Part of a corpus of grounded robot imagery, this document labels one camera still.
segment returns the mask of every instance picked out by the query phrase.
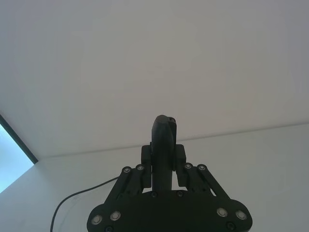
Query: screw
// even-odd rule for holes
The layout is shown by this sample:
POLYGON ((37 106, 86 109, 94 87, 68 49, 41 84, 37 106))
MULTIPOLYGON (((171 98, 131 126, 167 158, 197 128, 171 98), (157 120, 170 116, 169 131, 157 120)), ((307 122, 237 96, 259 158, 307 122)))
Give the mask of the screw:
POLYGON ((226 227, 227 227, 229 230, 231 230, 231 231, 234 231, 234 230, 236 229, 235 224, 234 224, 233 222, 230 222, 230 221, 226 223, 226 227))
POLYGON ((144 169, 144 166, 142 166, 142 165, 139 165, 138 167, 137 167, 137 170, 143 170, 144 169))
POLYGON ((198 169, 200 169, 201 171, 203 171, 203 170, 205 170, 205 169, 206 169, 206 166, 205 166, 205 165, 203 165, 203 164, 200 164, 200 165, 199 165, 199 167, 198 167, 198 169))
POLYGON ((191 165, 190 163, 186 163, 186 164, 184 165, 184 167, 185 167, 186 169, 190 169, 190 168, 192 168, 192 165, 191 165))
POLYGON ((125 169, 124 169, 124 173, 129 173, 130 171, 131 171, 130 168, 125 168, 125 169))
POLYGON ((112 232, 112 227, 111 226, 105 227, 105 232, 112 232))
POLYGON ((177 191, 177 196, 179 196, 179 197, 183 197, 183 191, 177 191))
POLYGON ((223 208, 218 208, 217 209, 217 214, 221 217, 226 217, 227 216, 227 210, 223 208))
POLYGON ((110 219, 112 221, 117 221, 120 218, 121 214, 119 211, 115 211, 111 213, 110 219))
POLYGON ((246 220, 247 219, 247 215, 242 212, 241 210, 236 212, 236 216, 240 219, 240 220, 246 220))
POLYGON ((151 196, 152 196, 152 197, 157 197, 158 194, 157 194, 156 192, 152 192, 152 193, 151 193, 151 196))
POLYGON ((95 215, 93 219, 91 220, 92 225, 98 225, 102 222, 102 216, 101 215, 95 215))

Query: light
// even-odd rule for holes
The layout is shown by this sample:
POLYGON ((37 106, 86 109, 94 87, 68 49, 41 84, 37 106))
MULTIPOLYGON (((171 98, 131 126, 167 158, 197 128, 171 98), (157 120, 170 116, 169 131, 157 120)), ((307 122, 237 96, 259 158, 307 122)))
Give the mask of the light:
POLYGON ((32 166, 31 160, 0 124, 0 193, 32 166))

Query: black cable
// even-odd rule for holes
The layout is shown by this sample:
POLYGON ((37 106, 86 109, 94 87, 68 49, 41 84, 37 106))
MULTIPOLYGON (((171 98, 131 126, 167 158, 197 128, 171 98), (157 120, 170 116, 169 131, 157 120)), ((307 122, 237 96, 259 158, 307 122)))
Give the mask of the black cable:
POLYGON ((53 232, 56 214, 57 214, 57 212, 58 212, 60 206, 61 206, 67 199, 69 199, 69 198, 71 198, 71 197, 73 197, 73 196, 75 196, 75 195, 81 194, 81 193, 83 193, 83 192, 88 192, 88 191, 90 191, 90 190, 93 190, 93 189, 96 189, 96 188, 101 187, 101 186, 103 186, 103 185, 106 185, 106 184, 108 184, 108 183, 110 183, 110 182, 112 182, 112 181, 114 181, 114 180, 116 180, 116 179, 118 179, 118 177, 115 177, 115 178, 113 178, 113 179, 111 179, 111 180, 108 180, 108 181, 106 181, 106 182, 104 182, 104 183, 102 183, 102 184, 99 184, 99 185, 97 185, 97 186, 94 186, 94 187, 92 187, 92 188, 88 188, 88 189, 85 189, 85 190, 82 190, 82 191, 73 193, 73 194, 71 194, 70 196, 68 196, 68 197, 66 197, 65 199, 63 199, 63 200, 59 203, 59 205, 57 206, 57 208, 56 208, 56 210, 55 210, 55 212, 54 212, 53 219, 52 219, 52 224, 50 225, 50 232, 53 232))

